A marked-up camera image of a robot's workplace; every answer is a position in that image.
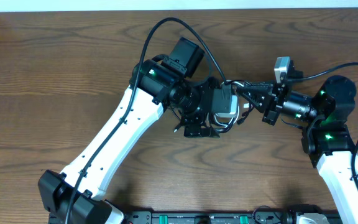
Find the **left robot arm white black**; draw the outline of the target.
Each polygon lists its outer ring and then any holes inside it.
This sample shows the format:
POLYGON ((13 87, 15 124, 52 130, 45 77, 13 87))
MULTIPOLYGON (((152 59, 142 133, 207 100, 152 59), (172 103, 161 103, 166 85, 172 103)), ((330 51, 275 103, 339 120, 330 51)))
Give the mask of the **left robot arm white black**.
POLYGON ((38 182, 46 211, 65 223, 122 223, 124 214, 104 199, 109 183, 141 135, 169 108, 178 108, 187 138, 217 138, 208 126, 217 79, 189 81, 205 52, 182 37, 169 55, 136 65, 116 111, 86 149, 61 172, 38 182))

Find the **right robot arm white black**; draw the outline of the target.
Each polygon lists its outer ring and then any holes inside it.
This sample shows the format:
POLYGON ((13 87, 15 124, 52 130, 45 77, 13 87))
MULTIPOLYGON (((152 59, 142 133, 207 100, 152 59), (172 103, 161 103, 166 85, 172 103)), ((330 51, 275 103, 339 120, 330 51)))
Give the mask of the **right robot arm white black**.
POLYGON ((353 142, 346 125, 356 107, 356 85, 334 75, 315 96, 292 90, 305 78, 260 82, 237 88, 263 114, 263 122, 274 125, 279 115, 305 123, 301 144, 312 166, 327 185, 343 223, 358 223, 358 142, 353 142))

